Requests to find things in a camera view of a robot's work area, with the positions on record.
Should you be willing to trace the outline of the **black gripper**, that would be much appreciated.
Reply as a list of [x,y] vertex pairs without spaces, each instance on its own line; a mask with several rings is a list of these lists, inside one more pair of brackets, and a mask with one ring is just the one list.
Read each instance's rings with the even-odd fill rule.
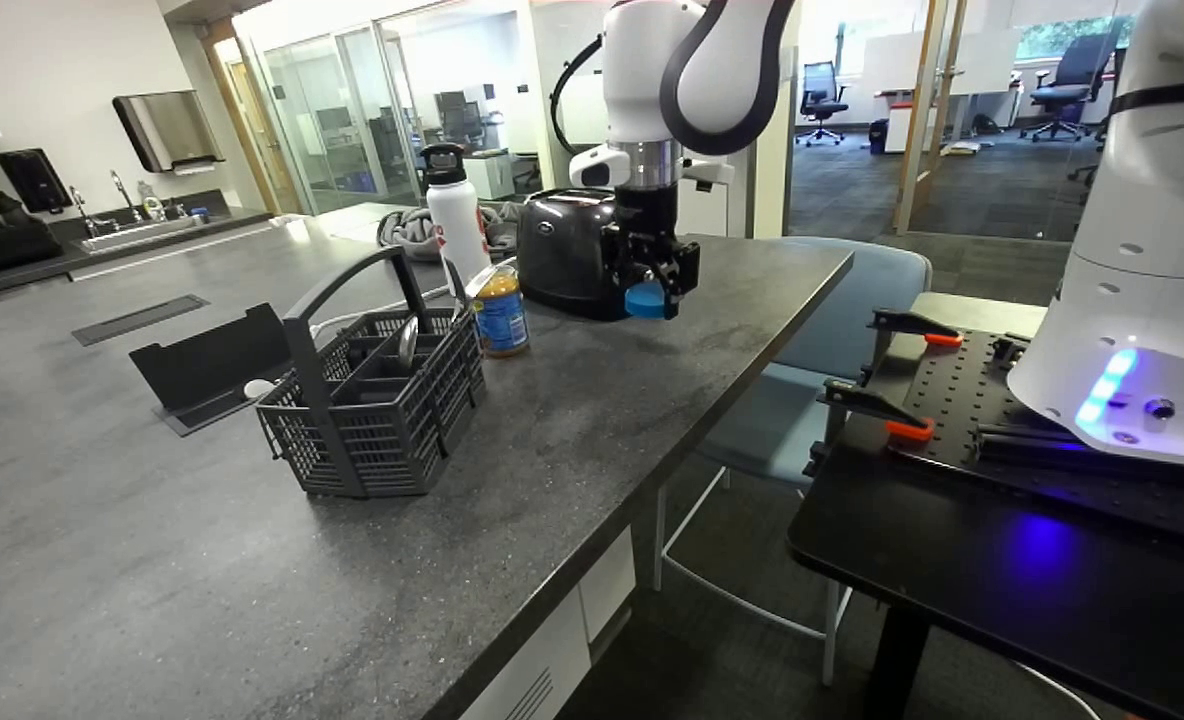
[[680,300],[698,280],[698,247],[687,239],[674,239],[674,187],[619,187],[611,225],[614,225],[614,247],[607,259],[607,280],[614,282],[619,311],[626,311],[626,292],[639,280],[636,259],[663,259],[666,311],[680,311]]

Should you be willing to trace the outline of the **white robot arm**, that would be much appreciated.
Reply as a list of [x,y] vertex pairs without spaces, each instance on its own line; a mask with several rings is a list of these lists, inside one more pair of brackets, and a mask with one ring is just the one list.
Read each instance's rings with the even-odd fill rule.
[[[569,180],[611,198],[607,275],[671,316],[698,282],[674,154],[730,154],[777,113],[794,0],[607,0],[589,53],[607,131]],[[1184,0],[1142,0],[1102,154],[1006,392],[1102,457],[1184,464]]]

